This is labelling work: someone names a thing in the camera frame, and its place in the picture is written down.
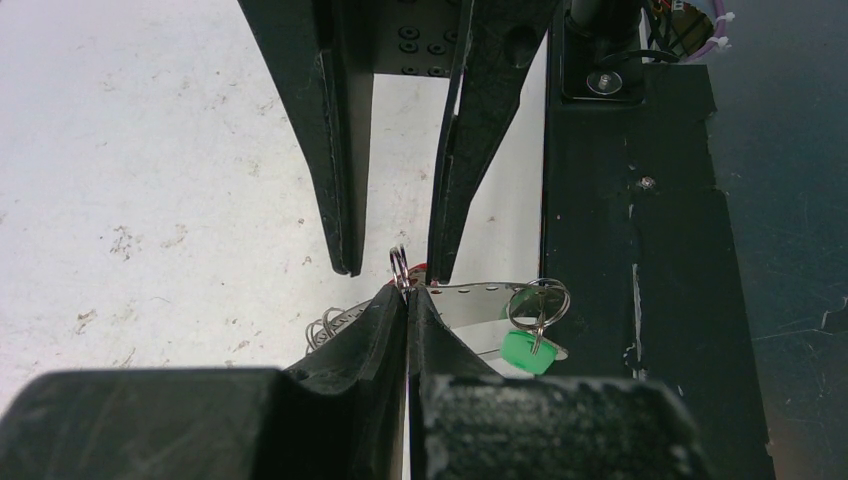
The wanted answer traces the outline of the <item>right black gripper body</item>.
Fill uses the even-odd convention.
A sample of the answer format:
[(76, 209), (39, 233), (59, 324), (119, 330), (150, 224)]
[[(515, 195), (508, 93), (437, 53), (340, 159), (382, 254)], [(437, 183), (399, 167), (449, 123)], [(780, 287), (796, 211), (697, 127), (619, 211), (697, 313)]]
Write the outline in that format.
[(319, 1), (319, 38), (353, 71), (448, 78), (463, 6), (453, 0)]

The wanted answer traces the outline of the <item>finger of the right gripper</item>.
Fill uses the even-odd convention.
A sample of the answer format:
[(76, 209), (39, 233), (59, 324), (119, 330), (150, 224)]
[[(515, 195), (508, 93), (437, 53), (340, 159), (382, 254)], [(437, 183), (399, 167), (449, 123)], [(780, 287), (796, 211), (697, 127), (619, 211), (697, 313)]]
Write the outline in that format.
[(366, 1), (243, 1), (305, 157), (332, 269), (361, 272), (374, 73)]
[(463, 1), (436, 153), (427, 282), (450, 281), (470, 206), (560, 4)]

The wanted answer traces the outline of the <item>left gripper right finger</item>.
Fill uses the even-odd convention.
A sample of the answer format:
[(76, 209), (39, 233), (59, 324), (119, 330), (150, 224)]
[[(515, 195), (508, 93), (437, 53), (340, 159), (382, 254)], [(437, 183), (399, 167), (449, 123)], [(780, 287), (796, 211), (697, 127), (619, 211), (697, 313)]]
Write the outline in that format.
[(694, 422), (667, 388), (616, 378), (506, 378), (410, 294), (415, 479), (709, 479)]

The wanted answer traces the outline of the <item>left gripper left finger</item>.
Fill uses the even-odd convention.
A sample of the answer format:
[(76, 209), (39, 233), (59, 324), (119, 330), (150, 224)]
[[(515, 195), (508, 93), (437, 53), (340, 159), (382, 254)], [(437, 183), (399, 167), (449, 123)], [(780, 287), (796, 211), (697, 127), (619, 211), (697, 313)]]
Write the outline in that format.
[(398, 479), (407, 308), (383, 287), (289, 368), (63, 371), (1, 421), (5, 479)]

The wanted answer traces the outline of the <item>large metal keyring plate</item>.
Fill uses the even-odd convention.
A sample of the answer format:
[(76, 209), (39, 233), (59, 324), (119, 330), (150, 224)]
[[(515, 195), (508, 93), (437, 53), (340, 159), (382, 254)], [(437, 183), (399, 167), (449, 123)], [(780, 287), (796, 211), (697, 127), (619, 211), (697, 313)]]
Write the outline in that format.
[(511, 324), (502, 313), (516, 282), (482, 282), (420, 287), (430, 295), (442, 323), (484, 360), (500, 356)]

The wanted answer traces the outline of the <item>key with green tag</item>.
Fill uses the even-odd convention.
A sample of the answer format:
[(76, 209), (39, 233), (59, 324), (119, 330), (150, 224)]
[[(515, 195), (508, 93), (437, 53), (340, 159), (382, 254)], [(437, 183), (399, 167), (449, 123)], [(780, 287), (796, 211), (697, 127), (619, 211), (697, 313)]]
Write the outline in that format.
[(548, 328), (565, 317), (571, 294), (556, 279), (538, 278), (512, 288), (502, 313), (511, 324), (503, 338), (501, 358), (525, 373), (538, 376), (569, 357), (565, 347), (545, 336)]

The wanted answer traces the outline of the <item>key with red tag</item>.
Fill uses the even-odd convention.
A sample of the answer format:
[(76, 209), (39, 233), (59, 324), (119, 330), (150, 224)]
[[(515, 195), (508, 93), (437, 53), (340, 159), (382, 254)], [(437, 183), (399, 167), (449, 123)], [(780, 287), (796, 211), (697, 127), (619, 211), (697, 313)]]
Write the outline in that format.
[(411, 265), (407, 259), (403, 244), (398, 244), (389, 250), (389, 260), (393, 275), (393, 284), (401, 293), (416, 287), (427, 285), (427, 264)]

